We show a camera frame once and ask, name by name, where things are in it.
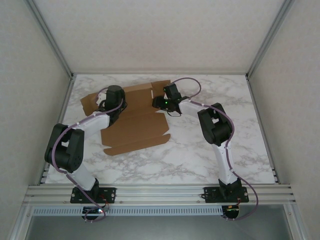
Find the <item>flattened cardboard box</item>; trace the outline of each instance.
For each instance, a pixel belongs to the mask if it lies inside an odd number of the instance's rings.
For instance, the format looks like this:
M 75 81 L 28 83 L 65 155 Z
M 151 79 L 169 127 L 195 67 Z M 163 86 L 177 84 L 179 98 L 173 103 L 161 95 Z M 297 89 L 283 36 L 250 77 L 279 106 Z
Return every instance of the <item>flattened cardboard box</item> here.
M 110 147 L 103 150 L 105 154 L 114 156 L 169 141 L 171 135 L 165 134 L 169 130 L 165 114 L 152 107 L 153 98 L 164 96 L 163 89 L 168 84 L 170 80 L 123 87 L 126 109 L 112 126 L 101 130 L 102 144 Z M 98 109 L 96 95 L 91 93 L 81 99 L 86 116 Z

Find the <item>white marble tabletop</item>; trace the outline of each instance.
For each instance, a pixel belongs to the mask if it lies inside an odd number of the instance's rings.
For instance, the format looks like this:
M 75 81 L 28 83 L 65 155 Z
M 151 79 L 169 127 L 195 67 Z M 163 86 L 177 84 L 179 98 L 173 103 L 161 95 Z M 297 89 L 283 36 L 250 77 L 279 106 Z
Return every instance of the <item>white marble tabletop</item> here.
M 64 124 L 73 124 L 85 117 L 80 99 L 109 85 L 122 87 L 160 81 L 174 81 L 186 75 L 154 74 L 91 74 L 77 75 L 64 117 Z M 212 105 L 221 103 L 233 119 L 235 134 L 231 141 L 236 172 L 253 184 L 275 183 L 267 151 L 245 76 L 192 75 L 202 85 L 195 101 Z M 183 96 L 198 91 L 192 80 L 177 82 Z M 199 120 L 182 115 L 165 114 L 170 140 L 116 156 L 103 152 L 100 132 L 85 140 L 83 161 L 102 184 L 217 184 L 218 166 L 215 153 L 201 131 Z M 50 166 L 46 184 L 69 183 Z

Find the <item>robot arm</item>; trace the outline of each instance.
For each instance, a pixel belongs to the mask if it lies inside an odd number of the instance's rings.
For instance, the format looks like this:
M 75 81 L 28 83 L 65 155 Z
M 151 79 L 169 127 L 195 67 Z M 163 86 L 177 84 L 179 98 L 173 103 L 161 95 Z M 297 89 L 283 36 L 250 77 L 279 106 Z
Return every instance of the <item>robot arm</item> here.
M 187 96 L 181 96 L 174 83 L 165 86 L 163 90 L 166 96 L 155 97 L 152 106 L 167 111 L 168 113 L 177 112 L 179 114 L 187 114 L 198 118 L 203 137 L 213 147 L 219 169 L 219 188 L 213 190 L 214 193 L 210 196 L 211 202 L 248 202 L 249 199 L 245 194 L 247 191 L 246 188 L 242 187 L 241 180 L 231 171 L 234 167 L 234 162 L 230 143 L 227 145 L 227 142 L 233 129 L 225 114 L 222 114 L 225 113 L 222 105 L 220 103 L 215 103 L 211 105 L 212 108 L 207 108 L 203 107 L 201 104 L 194 104 L 192 101 L 188 100 Z
M 103 112 L 117 108 L 120 104 L 121 107 L 117 110 L 103 114 Z M 92 199 L 97 198 L 99 181 L 90 174 L 83 164 L 84 140 L 111 126 L 125 108 L 124 90 L 117 85 L 109 86 L 106 91 L 106 100 L 99 105 L 99 109 L 90 115 L 87 121 L 79 122 L 75 127 L 71 128 L 58 142 L 55 149 L 54 158 L 57 167 L 67 171 L 67 175 L 71 176 L 77 185 L 86 191 Z M 67 127 L 67 125 L 61 123 L 53 127 L 44 156 L 45 161 L 51 165 L 53 164 L 53 146 Z
M 222 106 L 219 103 L 216 103 L 216 107 L 220 107 L 220 109 L 223 110 Z M 206 107 L 195 105 L 190 103 L 187 99 L 183 100 L 178 104 L 179 109 L 182 114 L 186 114 L 189 116 L 192 116 L 194 118 L 197 118 L 200 120 L 202 132 L 204 135 L 204 138 L 207 140 L 208 143 L 211 144 L 213 151 L 215 153 L 215 157 L 218 163 L 219 168 L 219 179 L 224 184 L 232 184 L 235 181 L 237 181 L 237 177 L 230 171 L 228 162 L 227 162 L 227 154 L 226 154 L 226 143 L 227 140 L 221 142 L 218 144 L 218 140 L 213 140 L 216 137 L 210 136 L 210 132 L 212 132 L 214 129 L 216 129 L 218 123 L 213 123 L 212 118 L 210 116 L 209 112 L 213 112 L 211 109 L 207 109 Z M 231 154 L 231 145 L 230 143 L 227 146 L 229 150 L 229 161 L 231 166 L 234 166 L 234 161 Z

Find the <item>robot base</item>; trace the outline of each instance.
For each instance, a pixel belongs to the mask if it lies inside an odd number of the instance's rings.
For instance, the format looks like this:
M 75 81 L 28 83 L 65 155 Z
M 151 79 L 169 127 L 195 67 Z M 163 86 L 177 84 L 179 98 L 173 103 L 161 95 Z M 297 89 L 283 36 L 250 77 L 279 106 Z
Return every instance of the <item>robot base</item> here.
M 90 191 L 85 191 L 97 204 L 114 204 L 116 199 L 115 187 L 99 187 L 99 182 L 96 179 L 93 188 Z M 71 204 L 91 204 L 87 197 L 80 191 L 79 188 L 72 189 Z
M 201 195 L 205 199 L 205 203 L 248 203 L 249 197 L 247 188 L 242 186 L 241 180 L 237 180 L 233 183 L 224 184 L 219 179 L 219 185 L 216 187 L 204 187 L 204 194 Z

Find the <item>white enclosure wall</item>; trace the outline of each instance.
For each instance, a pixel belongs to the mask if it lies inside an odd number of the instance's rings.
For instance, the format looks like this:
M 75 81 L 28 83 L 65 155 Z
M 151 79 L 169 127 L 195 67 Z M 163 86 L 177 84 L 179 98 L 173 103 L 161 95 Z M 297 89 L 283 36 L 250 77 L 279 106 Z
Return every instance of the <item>white enclosure wall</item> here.
M 245 74 L 283 0 L 35 0 L 74 73 Z
M 320 1 L 296 0 L 251 85 L 275 166 L 320 239 Z
M 26 4 L 0 3 L 0 238 L 42 170 L 68 77 Z

